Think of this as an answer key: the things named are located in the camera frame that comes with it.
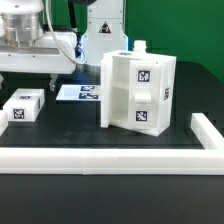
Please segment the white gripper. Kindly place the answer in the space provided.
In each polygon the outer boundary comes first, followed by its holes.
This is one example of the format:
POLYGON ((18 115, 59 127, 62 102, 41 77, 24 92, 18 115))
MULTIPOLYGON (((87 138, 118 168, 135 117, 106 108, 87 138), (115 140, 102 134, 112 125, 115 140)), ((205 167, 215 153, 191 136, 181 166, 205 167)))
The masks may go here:
POLYGON ((49 88, 55 90, 58 74, 71 74, 76 64, 68 59, 55 44, 50 32, 32 47, 8 46, 0 39, 0 71, 49 73, 49 88))

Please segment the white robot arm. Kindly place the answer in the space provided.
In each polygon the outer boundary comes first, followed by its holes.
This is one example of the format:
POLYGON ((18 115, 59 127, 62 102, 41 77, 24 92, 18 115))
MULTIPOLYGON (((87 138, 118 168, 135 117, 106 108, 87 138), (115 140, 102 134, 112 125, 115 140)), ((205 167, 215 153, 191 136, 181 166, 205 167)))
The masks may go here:
POLYGON ((71 27, 52 25, 51 0, 0 0, 2 74, 46 73, 56 81, 103 54, 126 50, 125 0, 67 0, 71 27))

